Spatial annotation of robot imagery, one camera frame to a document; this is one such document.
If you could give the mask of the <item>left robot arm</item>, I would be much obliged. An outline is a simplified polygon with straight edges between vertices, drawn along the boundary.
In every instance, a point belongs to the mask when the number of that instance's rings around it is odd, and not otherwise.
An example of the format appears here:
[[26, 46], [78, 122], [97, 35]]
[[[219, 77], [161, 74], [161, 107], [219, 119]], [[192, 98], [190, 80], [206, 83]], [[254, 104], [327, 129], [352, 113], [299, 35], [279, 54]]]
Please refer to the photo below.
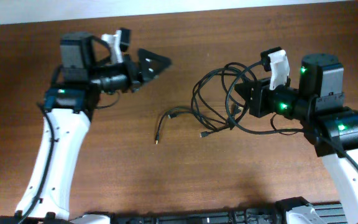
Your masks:
[[139, 49], [139, 61], [126, 52], [129, 29], [96, 37], [87, 32], [62, 35], [62, 62], [54, 70], [39, 105], [44, 129], [32, 176], [12, 216], [0, 223], [68, 223], [70, 191], [81, 145], [101, 94], [135, 92], [156, 79], [172, 61]]

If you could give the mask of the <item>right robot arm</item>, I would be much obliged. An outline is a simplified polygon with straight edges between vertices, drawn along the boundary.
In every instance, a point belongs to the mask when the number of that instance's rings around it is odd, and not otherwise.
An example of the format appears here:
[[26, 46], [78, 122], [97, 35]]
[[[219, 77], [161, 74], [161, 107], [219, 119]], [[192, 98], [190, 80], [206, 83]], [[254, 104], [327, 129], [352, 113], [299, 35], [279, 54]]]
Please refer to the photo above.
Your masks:
[[309, 54], [301, 60], [298, 88], [290, 87], [282, 50], [263, 53], [269, 78], [233, 83], [252, 116], [274, 113], [298, 120], [337, 189], [348, 223], [358, 223], [358, 111], [345, 106], [344, 67], [335, 55]]

